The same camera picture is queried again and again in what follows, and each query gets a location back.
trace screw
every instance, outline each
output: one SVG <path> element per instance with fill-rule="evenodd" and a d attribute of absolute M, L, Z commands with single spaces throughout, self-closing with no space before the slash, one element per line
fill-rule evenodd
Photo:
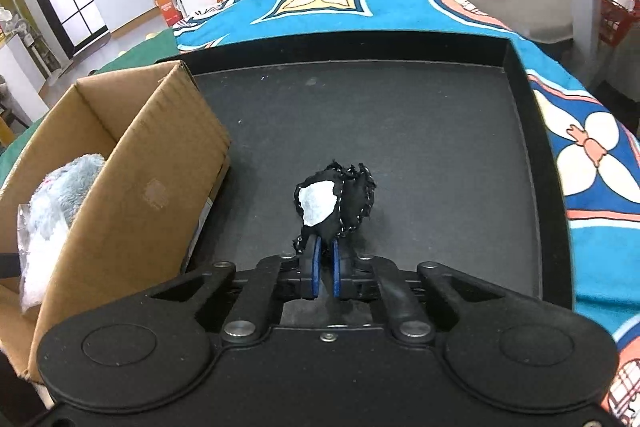
<path fill-rule="evenodd" d="M 400 324 L 400 333 L 406 337 L 426 337 L 431 333 L 431 326 L 422 321 L 407 321 Z"/>
<path fill-rule="evenodd" d="M 335 333 L 323 333 L 320 335 L 320 340 L 323 342 L 335 342 L 338 340 L 338 335 Z"/>
<path fill-rule="evenodd" d="M 232 337 L 248 337 L 254 331 L 255 324 L 249 321 L 232 321 L 225 325 L 225 333 Z"/>

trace cardboard box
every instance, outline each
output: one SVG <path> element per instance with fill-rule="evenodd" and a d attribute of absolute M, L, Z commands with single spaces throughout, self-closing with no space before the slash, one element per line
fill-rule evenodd
<path fill-rule="evenodd" d="M 176 0 L 154 0 L 154 2 L 162 12 L 162 17 L 164 17 L 167 25 L 173 26 L 183 19 L 182 12 L 176 7 L 178 4 Z"/>
<path fill-rule="evenodd" d="M 40 381 L 36 350 L 53 325 L 178 273 L 225 176 L 228 147 L 183 62 L 97 74 L 69 88 L 0 190 L 0 252 L 17 251 L 17 206 L 48 172 L 87 153 L 107 162 L 39 309 L 22 315 L 18 280 L 0 281 L 1 349 L 16 373 Z"/>

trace red basket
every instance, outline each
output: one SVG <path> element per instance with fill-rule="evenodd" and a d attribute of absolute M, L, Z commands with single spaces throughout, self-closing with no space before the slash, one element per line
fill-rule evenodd
<path fill-rule="evenodd" d="M 631 25 L 640 20 L 640 0 L 631 11 L 611 0 L 602 0 L 600 4 L 600 40 L 611 46 L 617 46 L 629 32 Z"/>

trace blue patterned blanket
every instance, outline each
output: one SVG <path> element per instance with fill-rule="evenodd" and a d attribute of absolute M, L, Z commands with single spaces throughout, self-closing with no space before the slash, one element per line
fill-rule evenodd
<path fill-rule="evenodd" d="M 188 52 L 280 35 L 359 29 L 511 39 L 558 165 L 572 245 L 575 310 L 607 328 L 621 353 L 620 372 L 604 405 L 629 423 L 640 420 L 632 405 L 640 393 L 640 285 L 634 282 L 640 274 L 640 147 L 562 66 L 467 0 L 225 0 L 177 23 L 174 35 L 178 49 Z"/>

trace stuffed toy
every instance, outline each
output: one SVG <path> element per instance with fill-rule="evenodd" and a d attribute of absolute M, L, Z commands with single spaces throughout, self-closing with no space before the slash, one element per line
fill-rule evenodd
<path fill-rule="evenodd" d="M 356 230 L 373 207 L 376 184 L 362 163 L 348 169 L 334 161 L 296 185 L 293 199 L 303 224 L 293 247 L 302 253 L 309 235 L 328 248 L 334 239 Z"/>

